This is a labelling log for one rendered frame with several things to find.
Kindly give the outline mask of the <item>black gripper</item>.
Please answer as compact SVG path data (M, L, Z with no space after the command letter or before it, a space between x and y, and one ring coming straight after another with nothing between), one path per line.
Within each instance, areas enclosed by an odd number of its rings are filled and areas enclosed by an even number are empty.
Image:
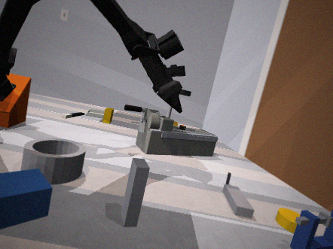
M147 75L153 83L153 90L160 96L168 105L174 108L179 113L182 113L182 106L179 100L179 94L182 91L182 85L179 81L168 80L165 72L167 68L163 63L147 70Z

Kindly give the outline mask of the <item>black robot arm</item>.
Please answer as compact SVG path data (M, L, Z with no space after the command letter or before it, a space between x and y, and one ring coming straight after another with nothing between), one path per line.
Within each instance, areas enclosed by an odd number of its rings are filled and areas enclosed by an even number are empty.
M17 54L17 49L12 48L12 45L32 6L38 1L6 0L0 14L0 102L16 87L7 78ZM133 22L115 0L91 1L118 32L132 56L131 60L139 58L146 71L162 62L158 54L169 59L184 50L173 30L156 39L155 34L144 31Z

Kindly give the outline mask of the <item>blue rectangular block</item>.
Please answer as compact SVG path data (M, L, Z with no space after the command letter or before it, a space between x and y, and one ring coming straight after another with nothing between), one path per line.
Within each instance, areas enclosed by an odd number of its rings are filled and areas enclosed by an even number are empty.
M51 191L39 169L0 173L0 229L47 217Z

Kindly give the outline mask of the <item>yellow round disc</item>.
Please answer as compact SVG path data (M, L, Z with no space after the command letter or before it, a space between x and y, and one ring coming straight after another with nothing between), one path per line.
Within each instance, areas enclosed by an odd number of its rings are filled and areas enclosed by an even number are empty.
M289 209L281 208L276 216L276 221L282 228L295 233L297 226L297 223L295 222L296 217L300 217L300 214Z

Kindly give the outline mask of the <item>grey hollow cylinder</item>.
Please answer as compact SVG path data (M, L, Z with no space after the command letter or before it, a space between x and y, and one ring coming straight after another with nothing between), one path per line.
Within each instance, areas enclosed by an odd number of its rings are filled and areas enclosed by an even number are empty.
M40 138L24 144L21 170L39 169L49 184L64 184L82 174L86 147L61 138Z

